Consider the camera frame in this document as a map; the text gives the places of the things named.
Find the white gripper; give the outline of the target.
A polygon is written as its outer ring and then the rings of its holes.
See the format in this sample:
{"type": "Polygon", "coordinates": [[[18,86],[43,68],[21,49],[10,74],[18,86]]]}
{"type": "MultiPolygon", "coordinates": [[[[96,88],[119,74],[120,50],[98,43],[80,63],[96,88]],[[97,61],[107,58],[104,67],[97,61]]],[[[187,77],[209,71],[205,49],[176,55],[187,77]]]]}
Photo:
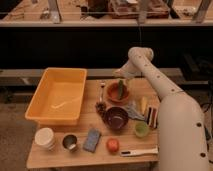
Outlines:
{"type": "Polygon", "coordinates": [[[116,78],[132,79],[133,75],[126,71],[123,67],[115,69],[113,71],[113,76],[116,78]]]}

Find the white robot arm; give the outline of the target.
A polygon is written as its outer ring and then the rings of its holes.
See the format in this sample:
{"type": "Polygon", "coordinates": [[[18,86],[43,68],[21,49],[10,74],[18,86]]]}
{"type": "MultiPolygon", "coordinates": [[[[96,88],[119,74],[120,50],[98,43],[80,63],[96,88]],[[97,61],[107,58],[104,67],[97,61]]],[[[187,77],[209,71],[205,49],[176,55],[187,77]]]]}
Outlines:
{"type": "Polygon", "coordinates": [[[161,102],[158,108],[159,171],[210,171],[203,111],[198,102],[156,68],[154,52],[131,47],[116,76],[133,78],[142,72],[161,102]]]}

